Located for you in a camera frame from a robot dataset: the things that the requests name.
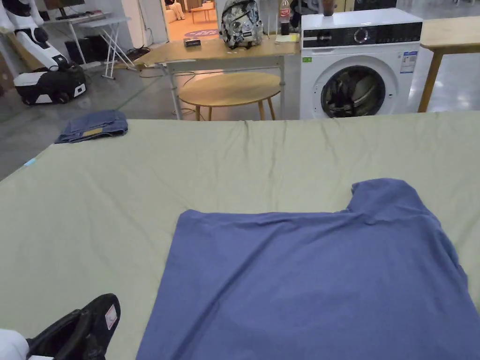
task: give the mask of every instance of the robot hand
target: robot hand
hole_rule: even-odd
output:
[[[0,360],[105,360],[120,319],[120,302],[104,294],[54,322],[32,339],[0,329]]]
[[[13,330],[0,329],[0,360],[26,360],[27,340]],[[51,357],[31,356],[29,360],[53,360]]]

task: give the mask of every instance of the person sitting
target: person sitting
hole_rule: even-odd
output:
[[[181,5],[178,2],[175,2],[175,0],[165,0],[165,5],[167,6],[167,9],[173,10],[177,20],[185,20],[185,14],[183,13]]]

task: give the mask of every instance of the round rug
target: round rug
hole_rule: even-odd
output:
[[[207,30],[195,30],[186,33],[185,37],[202,37],[202,36],[212,36],[218,35],[218,29],[207,29]]]

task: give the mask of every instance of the computer monitor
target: computer monitor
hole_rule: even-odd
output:
[[[44,0],[48,10],[60,9],[62,16],[67,16],[64,7],[85,4],[85,0]]]

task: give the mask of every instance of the washing machine control panel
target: washing machine control panel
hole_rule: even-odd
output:
[[[422,23],[303,30],[302,48],[393,44],[420,41]]]

